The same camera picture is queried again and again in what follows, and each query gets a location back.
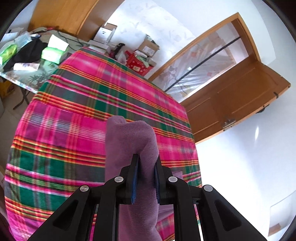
table leg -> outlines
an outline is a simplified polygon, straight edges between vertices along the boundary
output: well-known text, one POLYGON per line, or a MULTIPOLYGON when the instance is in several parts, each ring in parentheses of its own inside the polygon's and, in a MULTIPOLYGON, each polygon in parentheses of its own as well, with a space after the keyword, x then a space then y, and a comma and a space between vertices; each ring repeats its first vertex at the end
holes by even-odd
POLYGON ((27 92, 26 89, 20 87, 20 90, 22 92, 22 101, 20 103, 18 103, 14 108, 13 110, 15 110, 16 108, 18 108, 24 101, 26 101, 27 104, 30 103, 30 101, 28 100, 27 96, 28 94, 30 93, 30 91, 27 92))

blue gripper pad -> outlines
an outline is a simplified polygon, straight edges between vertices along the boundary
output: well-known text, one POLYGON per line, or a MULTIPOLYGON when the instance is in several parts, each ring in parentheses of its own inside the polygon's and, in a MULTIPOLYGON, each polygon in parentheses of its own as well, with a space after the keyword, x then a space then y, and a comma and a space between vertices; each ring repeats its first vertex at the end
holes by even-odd
POLYGON ((132 192, 131 192, 131 203, 134 204, 136 200, 136 189, 137 189, 137 184, 138 184, 138 167, 139 167, 139 162, 137 161, 136 166, 135 166, 135 172, 133 175, 133 183, 132 183, 132 192))
POLYGON ((158 177, 156 163, 154 166, 154 187, 155 187, 155 192, 156 192, 157 203, 160 203, 159 177, 158 177))

tiled floor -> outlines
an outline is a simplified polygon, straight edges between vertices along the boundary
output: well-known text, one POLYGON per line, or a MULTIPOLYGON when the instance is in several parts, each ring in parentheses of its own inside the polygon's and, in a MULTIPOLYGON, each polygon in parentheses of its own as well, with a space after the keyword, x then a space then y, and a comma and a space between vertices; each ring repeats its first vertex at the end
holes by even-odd
MULTIPOLYGON (((29 101, 32 100, 33 96, 33 93, 29 93, 29 101)), ((6 166, 9 149, 15 135, 17 125, 27 108, 27 104, 24 102, 16 110, 13 110, 13 107, 21 100, 22 92, 18 86, 16 86, 15 91, 11 95, 2 100, 5 111, 0 118, 0 165, 3 168, 6 166)))

cardboard box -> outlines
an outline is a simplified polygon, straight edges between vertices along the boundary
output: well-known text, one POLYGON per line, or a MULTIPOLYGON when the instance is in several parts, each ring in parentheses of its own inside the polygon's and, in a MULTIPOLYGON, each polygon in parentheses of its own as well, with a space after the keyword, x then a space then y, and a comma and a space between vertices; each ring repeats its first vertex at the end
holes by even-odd
POLYGON ((8 80, 0 80, 0 98, 4 99, 15 90, 15 84, 8 80))
POLYGON ((94 41, 108 44, 115 33, 117 26, 114 24, 106 23, 99 28, 97 34, 94 37, 94 41))
POLYGON ((140 50, 135 50, 134 53, 137 55, 140 55, 143 58, 148 58, 148 56, 146 54, 142 53, 140 50))
POLYGON ((155 67, 157 65, 157 63, 152 58, 148 58, 148 64, 153 66, 153 67, 155 67))
POLYGON ((149 57, 152 57, 157 50, 159 50, 159 46, 150 42, 147 38, 143 41, 143 43, 138 48, 141 52, 146 54, 149 57))

tablecloth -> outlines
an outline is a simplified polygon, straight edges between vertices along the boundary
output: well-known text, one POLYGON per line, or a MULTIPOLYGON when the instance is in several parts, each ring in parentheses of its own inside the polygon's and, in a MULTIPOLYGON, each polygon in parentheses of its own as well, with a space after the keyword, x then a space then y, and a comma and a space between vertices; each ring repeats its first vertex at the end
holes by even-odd
MULTIPOLYGON (((17 241, 27 240, 79 186, 103 184, 106 120, 112 115, 147 122, 162 164, 201 186, 184 108, 126 66, 82 48, 41 87, 17 127, 5 172, 6 209, 17 241)), ((173 215, 157 230, 163 240, 173 240, 173 215)))

